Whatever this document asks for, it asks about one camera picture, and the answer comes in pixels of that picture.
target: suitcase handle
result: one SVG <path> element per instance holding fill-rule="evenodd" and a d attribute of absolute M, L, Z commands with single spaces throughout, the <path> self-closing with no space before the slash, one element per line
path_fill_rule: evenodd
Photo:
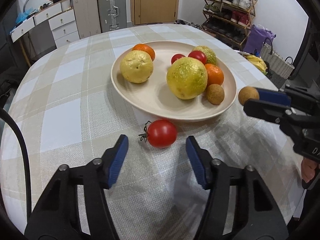
<path fill-rule="evenodd" d="M 119 7 L 114 6 L 113 8 L 115 8 L 115 9 L 116 9 L 116 17 L 117 17 L 117 16 L 119 16 Z"/>

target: red shoe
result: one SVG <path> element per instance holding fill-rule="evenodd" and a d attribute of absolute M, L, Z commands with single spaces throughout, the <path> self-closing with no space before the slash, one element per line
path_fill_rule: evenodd
<path fill-rule="evenodd" d="M 240 15 L 238 24 L 242 27 L 246 27 L 249 24 L 249 16 L 241 12 L 238 12 L 238 14 Z"/>
<path fill-rule="evenodd" d="M 232 17 L 231 17 L 231 21 L 234 23 L 238 23 L 239 21 L 239 12 L 238 11 L 233 11 L 232 12 Z"/>

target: yellow bag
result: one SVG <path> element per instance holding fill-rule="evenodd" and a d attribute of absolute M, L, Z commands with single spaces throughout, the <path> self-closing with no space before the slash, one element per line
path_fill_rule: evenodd
<path fill-rule="evenodd" d="M 253 65 L 255 65 L 255 67 L 260 70 L 263 74 L 267 74 L 266 70 L 267 70 L 267 65 L 266 63 L 263 61 L 262 58 L 256 57 L 254 55 L 247 55 L 245 56 L 245 58 L 250 61 Z"/>

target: metal bolt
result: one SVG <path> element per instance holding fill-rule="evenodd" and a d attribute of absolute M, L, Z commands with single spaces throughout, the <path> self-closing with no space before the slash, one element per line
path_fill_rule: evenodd
<path fill-rule="evenodd" d="M 95 158 L 95 159 L 93 159 L 92 163 L 93 163 L 94 165 L 101 164 L 101 163 L 102 163 L 102 159 L 101 159 L 101 158 Z"/>
<path fill-rule="evenodd" d="M 212 164 L 213 165 L 220 165 L 221 164 L 221 161 L 219 159 L 213 159 L 212 160 Z"/>
<path fill-rule="evenodd" d="M 303 134 L 304 136 L 307 136 L 307 135 L 308 135 L 308 130 L 307 130 L 307 129 L 302 129 L 302 134 Z"/>
<path fill-rule="evenodd" d="M 61 164 L 61 165 L 59 166 L 59 171 L 65 171 L 67 168 L 69 168 L 68 165 L 66 165 L 66 164 Z"/>
<path fill-rule="evenodd" d="M 251 164 L 249 164 L 248 166 L 246 166 L 246 169 L 247 169 L 248 171 L 254 171 L 254 167 L 253 167 Z"/>

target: suitcase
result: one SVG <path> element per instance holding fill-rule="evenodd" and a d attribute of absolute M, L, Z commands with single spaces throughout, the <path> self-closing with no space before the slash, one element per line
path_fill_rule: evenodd
<path fill-rule="evenodd" d="M 103 33 L 127 27 L 125 0 L 98 0 L 98 8 Z"/>
<path fill-rule="evenodd" d="M 80 39 L 101 33 L 97 0 L 73 0 Z"/>

